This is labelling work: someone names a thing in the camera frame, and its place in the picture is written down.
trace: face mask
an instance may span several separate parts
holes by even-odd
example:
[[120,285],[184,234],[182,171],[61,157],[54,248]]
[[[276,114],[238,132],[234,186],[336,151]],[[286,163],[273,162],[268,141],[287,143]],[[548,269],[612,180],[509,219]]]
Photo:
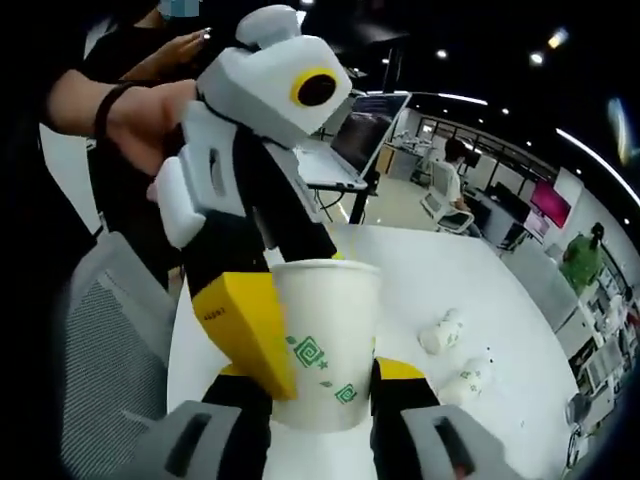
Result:
[[161,0],[158,11],[165,20],[197,17],[200,13],[200,0]]

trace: dark hair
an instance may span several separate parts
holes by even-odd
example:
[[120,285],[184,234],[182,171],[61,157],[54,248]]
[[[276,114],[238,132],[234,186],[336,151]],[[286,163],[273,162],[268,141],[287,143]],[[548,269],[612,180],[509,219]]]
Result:
[[447,162],[455,162],[460,157],[464,157],[467,154],[467,147],[464,146],[457,138],[450,138],[444,145],[444,159]]
[[624,289],[624,301],[629,303],[631,300],[633,300],[633,289],[627,287]]
[[600,222],[598,222],[593,226],[593,228],[591,228],[591,233],[593,234],[593,238],[591,239],[589,248],[591,250],[595,250],[604,238],[604,227]]

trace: floor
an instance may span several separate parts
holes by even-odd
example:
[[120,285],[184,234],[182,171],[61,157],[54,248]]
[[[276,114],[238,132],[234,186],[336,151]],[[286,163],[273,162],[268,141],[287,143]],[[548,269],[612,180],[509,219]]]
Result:
[[[413,230],[435,231],[435,223],[427,216],[420,205],[425,189],[411,182],[380,177],[378,196],[369,197],[365,208],[365,225],[383,225],[387,227],[409,228]],[[336,192],[320,192],[323,205],[337,200]],[[355,195],[345,195],[335,206],[326,211],[327,222],[349,223],[349,217],[355,201]]]

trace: paper cup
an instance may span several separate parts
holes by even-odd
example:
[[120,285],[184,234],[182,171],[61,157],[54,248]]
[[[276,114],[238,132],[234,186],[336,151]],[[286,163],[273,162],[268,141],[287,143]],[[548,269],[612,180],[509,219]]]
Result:
[[478,397],[492,378],[491,365],[482,358],[469,360],[464,369],[440,392],[438,400],[444,405],[462,406]]
[[272,269],[285,317],[297,399],[273,403],[273,419],[292,428],[336,432],[369,410],[377,268],[341,260],[306,260]]
[[460,312],[452,308],[436,326],[420,332],[418,339],[427,353],[438,355],[458,342],[463,328]]

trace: black wristband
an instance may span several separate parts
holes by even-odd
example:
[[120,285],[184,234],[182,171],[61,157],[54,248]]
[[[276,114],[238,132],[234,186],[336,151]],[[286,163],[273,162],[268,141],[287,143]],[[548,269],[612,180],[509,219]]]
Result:
[[118,100],[124,92],[135,86],[137,86],[135,82],[120,83],[113,87],[113,89],[102,99],[93,123],[93,138],[97,141],[105,140],[107,138],[107,116],[109,115],[113,104],[116,103],[116,100]]

